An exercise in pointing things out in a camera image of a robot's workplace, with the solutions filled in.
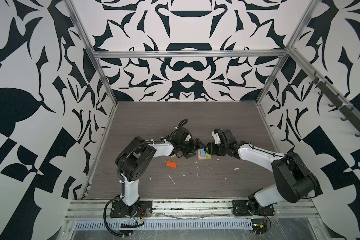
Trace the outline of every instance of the black mounting plate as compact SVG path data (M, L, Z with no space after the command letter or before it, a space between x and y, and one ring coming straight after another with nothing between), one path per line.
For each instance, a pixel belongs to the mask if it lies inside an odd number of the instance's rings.
M237 209L234 207L232 209L232 212L234 215L240 215L240 216L252 216L250 212L248 212L247 207L248 200L233 200L232 205L237 206ZM274 208L273 205L269 205L267 207L264 207L261 209L261 212L257 213L258 215L264 216L264 212L267 216L273 216Z
M135 217L143 217L147 212L152 212L152 201L139 201ZM128 216L129 213L121 207L121 202L113 202L110 211L110 217L125 217L125 215Z

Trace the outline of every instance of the paper scrap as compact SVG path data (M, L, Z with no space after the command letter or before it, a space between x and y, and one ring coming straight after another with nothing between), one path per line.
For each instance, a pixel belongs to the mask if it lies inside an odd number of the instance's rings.
M171 178L171 176L169 174L167 174L168 177L172 180L173 184L176 186L175 182L173 181L173 179Z

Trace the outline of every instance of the dark wooden tabletop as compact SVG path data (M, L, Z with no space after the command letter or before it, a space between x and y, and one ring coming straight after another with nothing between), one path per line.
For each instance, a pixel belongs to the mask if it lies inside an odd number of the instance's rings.
M121 193L115 158L136 136L159 140L184 118L184 126L204 144L213 141L211 132L230 129L237 141L274 151L256 105L246 102L121 102L88 199L110 199ZM166 161L177 168L166 167ZM254 163L212 156L209 160L155 157L139 180L141 198L235 198L274 184L273 174Z

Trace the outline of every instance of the side wall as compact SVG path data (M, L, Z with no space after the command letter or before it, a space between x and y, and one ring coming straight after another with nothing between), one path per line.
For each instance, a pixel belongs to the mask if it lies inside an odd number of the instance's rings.
M360 0L323 0L297 50L360 111ZM332 237L360 239L360 137L289 58L261 102L279 150L318 178L313 201Z
M111 109L61 0L0 0L0 239L56 237Z
M72 0L95 51L284 49L309 0ZM119 101L255 100L276 57L103 59Z

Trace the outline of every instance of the black and white wallpaper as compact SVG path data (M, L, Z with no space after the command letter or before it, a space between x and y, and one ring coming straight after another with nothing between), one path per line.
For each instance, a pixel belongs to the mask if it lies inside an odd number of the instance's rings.
M294 151L315 174L311 196L331 236L360 240L360 137L288 58L261 102L281 152Z
M309 0L74 0L97 51L282 49Z
M59 230L111 108L61 0L0 0L0 239Z
M256 100L277 57L104 58L118 101Z
M360 0L323 0L295 47L360 111Z

